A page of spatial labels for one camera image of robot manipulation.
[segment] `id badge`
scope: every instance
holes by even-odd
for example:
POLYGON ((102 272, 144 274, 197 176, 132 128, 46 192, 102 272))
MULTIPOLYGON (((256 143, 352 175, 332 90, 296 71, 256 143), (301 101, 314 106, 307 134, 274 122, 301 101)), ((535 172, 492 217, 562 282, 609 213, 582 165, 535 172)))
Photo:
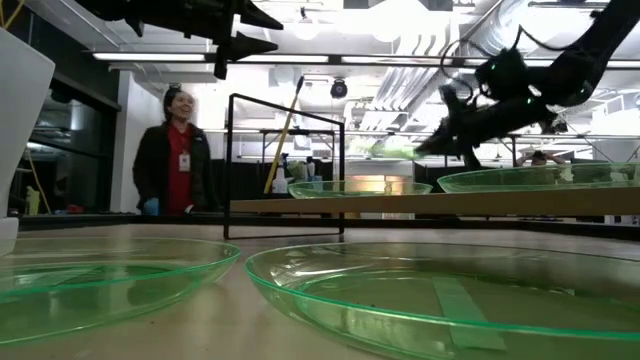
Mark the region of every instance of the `id badge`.
POLYGON ((191 155, 182 154, 178 158, 179 161, 179 170, 180 172, 190 172, 191 171, 191 155))

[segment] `red shirt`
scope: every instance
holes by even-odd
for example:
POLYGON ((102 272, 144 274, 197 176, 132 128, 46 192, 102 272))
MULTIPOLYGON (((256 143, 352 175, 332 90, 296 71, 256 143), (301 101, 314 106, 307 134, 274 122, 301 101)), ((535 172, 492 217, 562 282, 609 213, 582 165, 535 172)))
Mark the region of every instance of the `red shirt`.
POLYGON ((180 171, 180 155, 191 152, 191 125, 185 132, 169 126, 169 194, 167 196, 167 214, 181 215, 184 210, 193 205, 191 201, 191 172, 180 171))

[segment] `wooden board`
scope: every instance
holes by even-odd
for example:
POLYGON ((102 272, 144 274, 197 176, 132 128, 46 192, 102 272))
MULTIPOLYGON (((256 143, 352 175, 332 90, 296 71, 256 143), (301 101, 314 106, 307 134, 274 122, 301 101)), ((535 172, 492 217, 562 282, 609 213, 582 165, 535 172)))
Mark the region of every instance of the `wooden board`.
POLYGON ((599 216, 640 214, 640 188, 232 201, 233 212, 599 216))

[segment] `blue glove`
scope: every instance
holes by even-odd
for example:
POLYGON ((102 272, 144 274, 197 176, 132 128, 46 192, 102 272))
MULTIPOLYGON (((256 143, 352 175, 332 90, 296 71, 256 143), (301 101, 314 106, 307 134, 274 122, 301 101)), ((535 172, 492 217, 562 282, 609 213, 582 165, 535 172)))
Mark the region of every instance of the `blue glove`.
POLYGON ((142 214, 150 216, 160 215, 160 201, 158 198, 151 198, 142 205, 142 214))

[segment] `ceiling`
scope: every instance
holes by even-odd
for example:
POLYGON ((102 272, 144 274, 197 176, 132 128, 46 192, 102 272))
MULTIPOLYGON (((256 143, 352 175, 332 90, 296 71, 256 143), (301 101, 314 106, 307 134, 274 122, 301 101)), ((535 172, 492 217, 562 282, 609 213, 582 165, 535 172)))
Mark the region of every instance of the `ceiling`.
MULTIPOLYGON (((463 35, 492 52, 513 43, 517 26, 522 24, 539 40, 566 45, 578 38, 590 23, 588 12, 577 9, 540 9, 529 7, 529 0, 503 0, 487 21, 479 21, 498 3, 497 0, 464 0, 475 6, 456 7, 454 13, 430 12, 418 0, 370 0, 370 8, 351 9, 348 0, 316 1, 254 1, 260 8, 285 25, 283 31, 270 31, 236 24, 234 31, 272 41, 280 53, 295 54, 396 54, 437 56, 441 50, 463 35), (307 20, 301 20, 300 7, 306 9, 307 20)), ((153 26, 147 26, 139 38, 124 22, 105 23, 84 10, 73 0, 27 0, 38 15, 62 29, 92 51, 123 52, 215 52, 210 41, 153 26)), ((640 28, 623 43, 616 58, 640 57, 640 28)), ((530 57, 554 58, 557 54, 540 49, 523 40, 521 50, 530 57)), ((465 48, 458 55, 465 55, 465 48)), ((442 105, 437 86, 446 78, 435 70, 391 68, 380 66, 305 66, 296 65, 282 71, 284 65, 230 66, 227 81, 216 81, 211 64, 118 64, 137 73, 137 79, 159 90, 166 82, 213 83, 228 95, 233 92, 263 98, 289 106, 293 79, 283 79, 281 73, 312 75, 301 96, 299 108, 342 119, 345 108, 351 112, 345 121, 366 130, 430 131, 437 127, 442 105), (348 96, 332 99, 329 90, 333 78, 344 78, 348 96), (395 117, 382 111, 394 110, 395 117)), ((470 71, 459 69, 459 76, 472 77, 470 71)), ((635 93, 640 89, 640 72, 607 72, 595 100, 580 111, 573 111, 570 122, 579 132, 590 131, 592 112, 616 96, 635 93)), ((261 106, 240 105, 241 118, 247 121, 275 119, 277 112, 261 106)))

